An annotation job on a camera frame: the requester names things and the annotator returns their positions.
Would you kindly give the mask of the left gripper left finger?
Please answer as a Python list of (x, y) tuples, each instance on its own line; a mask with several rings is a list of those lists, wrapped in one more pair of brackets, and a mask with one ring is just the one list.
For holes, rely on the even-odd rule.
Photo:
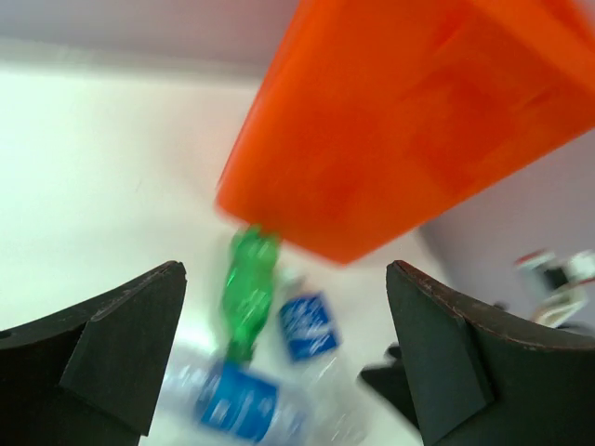
[(177, 261), (1, 333), (4, 445), (137, 445), (148, 436), (187, 280)]

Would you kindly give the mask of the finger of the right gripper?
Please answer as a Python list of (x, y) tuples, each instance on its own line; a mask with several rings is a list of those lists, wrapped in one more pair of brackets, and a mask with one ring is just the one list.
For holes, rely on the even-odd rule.
[(385, 354), (389, 360), (387, 364), (364, 367), (360, 371), (360, 378), (413, 426), (417, 426), (417, 414), (403, 365), (401, 347), (390, 346)]

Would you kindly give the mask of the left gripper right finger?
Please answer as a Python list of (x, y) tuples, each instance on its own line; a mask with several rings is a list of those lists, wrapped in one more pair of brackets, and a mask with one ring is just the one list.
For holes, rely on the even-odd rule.
[(390, 311), (427, 445), (590, 445), (594, 341), (463, 295), (398, 260)]

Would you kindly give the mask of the blue label water bottle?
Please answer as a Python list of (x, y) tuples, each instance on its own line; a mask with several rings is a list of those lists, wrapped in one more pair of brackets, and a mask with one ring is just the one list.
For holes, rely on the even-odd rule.
[(284, 270), (278, 276), (282, 305), (278, 318), (289, 360), (311, 401), (313, 445), (359, 445), (367, 420), (357, 401), (354, 377), (342, 355), (342, 342), (324, 292), (305, 275)]
[(180, 420), (184, 445), (305, 445), (312, 432), (304, 392), (219, 354), (170, 354), (158, 408)]

